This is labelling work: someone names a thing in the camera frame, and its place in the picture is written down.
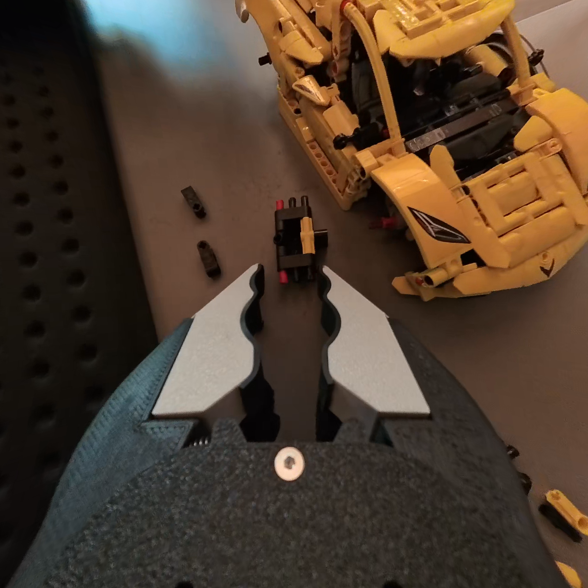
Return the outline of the grey desk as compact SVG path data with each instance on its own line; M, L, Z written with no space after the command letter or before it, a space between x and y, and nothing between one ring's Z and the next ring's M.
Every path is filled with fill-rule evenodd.
M320 351L316 285L281 286L275 201L308 195L329 232L325 262L398 319L462 383L530 476L537 526L587 587L587 538L576 544L538 513L559 489L587 513L587 247L552 279L522 289L423 302L392 279L419 264L404 238L369 229L377 202L334 202L276 103L265 43L233 1L101 1L98 64L109 126L159 339L245 269L266 271L262 365L285 445L315 439ZM195 217L181 190L207 211ZM213 247L210 279L196 248Z

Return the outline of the black connector brick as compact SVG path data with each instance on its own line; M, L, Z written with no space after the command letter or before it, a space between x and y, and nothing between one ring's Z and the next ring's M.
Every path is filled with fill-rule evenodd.
M192 186L188 186L183 188L180 192L193 211L195 217L198 219L204 219L207 216L207 211L196 190Z
M213 280L219 278L222 275L222 269L213 247L208 241L200 240L197 242L196 248L206 275Z

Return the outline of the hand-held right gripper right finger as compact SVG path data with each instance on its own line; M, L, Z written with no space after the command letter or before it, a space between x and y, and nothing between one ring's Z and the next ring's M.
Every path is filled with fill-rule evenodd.
M343 423L368 437L389 419L428 419L431 409L390 318L328 266L317 276L321 350L315 435L332 442Z

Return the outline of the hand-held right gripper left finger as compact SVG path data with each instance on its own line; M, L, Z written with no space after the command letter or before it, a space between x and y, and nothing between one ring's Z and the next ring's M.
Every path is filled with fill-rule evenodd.
M264 291L264 267L254 264L193 315L152 417L192 419L207 430L231 418L249 442L276 440L281 418L255 339Z

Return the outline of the small black yellow brick assembly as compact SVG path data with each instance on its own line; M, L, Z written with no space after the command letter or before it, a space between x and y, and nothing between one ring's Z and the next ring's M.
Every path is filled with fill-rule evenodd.
M276 201L275 234L276 266L279 283L312 282L317 271L317 254L329 243L326 229L316 229L307 195L299 201L289 198Z

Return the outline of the yellow toy brick car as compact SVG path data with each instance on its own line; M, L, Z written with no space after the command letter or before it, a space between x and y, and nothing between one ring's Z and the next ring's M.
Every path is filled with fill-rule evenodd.
M404 295L541 283L587 242L587 101L539 70L515 1L235 1L281 116L343 210L372 185L423 268Z

